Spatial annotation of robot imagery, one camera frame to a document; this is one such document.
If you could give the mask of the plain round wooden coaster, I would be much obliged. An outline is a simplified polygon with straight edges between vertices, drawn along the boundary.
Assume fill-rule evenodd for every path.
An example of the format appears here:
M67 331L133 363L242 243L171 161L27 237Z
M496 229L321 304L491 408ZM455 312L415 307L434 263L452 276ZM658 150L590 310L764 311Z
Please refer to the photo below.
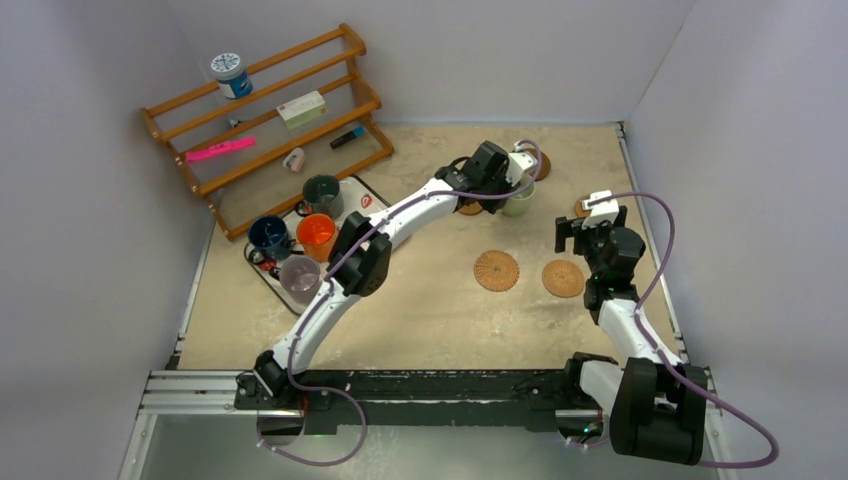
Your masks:
M482 211L483 207L478 202L465 205L458 210L460 214L466 216L475 216L480 214Z

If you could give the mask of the light green mug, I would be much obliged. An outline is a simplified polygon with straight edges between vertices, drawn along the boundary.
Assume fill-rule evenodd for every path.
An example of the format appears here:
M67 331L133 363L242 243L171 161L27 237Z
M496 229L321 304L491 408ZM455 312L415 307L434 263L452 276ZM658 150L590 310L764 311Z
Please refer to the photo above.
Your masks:
M529 175L524 175L518 185L520 192L506 200L501 214L516 218L527 213L535 193L535 182Z

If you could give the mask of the dark grooved wooden coaster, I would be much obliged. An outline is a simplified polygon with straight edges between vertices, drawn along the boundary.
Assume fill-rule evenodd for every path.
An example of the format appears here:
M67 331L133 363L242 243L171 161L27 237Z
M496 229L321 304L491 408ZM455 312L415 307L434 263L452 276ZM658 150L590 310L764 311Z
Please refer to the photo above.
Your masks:
M551 170L551 161L548 155L535 148L528 148L526 153L534 160L534 165L527 171L527 175L534 178L536 182L546 179Z

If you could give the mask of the woven rattan round coaster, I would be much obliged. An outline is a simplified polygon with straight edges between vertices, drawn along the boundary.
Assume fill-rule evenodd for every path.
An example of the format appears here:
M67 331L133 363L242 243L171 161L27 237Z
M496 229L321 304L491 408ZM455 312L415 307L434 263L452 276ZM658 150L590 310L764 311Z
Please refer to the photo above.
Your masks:
M473 274L477 283L484 289L504 292L518 282L520 267L510 254L500 250L489 250L477 257Z

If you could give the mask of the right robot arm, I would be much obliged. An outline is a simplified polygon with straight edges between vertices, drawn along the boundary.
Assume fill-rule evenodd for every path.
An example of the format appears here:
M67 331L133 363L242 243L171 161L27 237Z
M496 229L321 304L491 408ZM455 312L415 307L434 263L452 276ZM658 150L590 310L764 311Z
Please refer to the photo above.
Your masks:
M696 465L702 459L707 404L704 370L674 354L647 320L633 283L645 254L642 237L626 225L627 209L611 191L584 201L586 216L556 220L555 250L573 239L590 276L583 301L593 322L624 360L577 354L561 392L576 407L594 400L605 415L613 450L621 455Z

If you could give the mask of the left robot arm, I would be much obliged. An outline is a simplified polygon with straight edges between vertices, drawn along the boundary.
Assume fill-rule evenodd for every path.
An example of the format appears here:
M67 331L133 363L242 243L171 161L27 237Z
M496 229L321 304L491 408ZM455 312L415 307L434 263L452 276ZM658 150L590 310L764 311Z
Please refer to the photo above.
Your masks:
M412 234L477 203L496 213L507 199L537 179L544 155L531 140L507 152L491 141L469 157L440 167L423 187L370 216L348 215L331 252L316 296L283 340L262 352L249 372L236 378L237 397L257 398L284 409L306 390L301 377L342 316L387 280L393 250Z

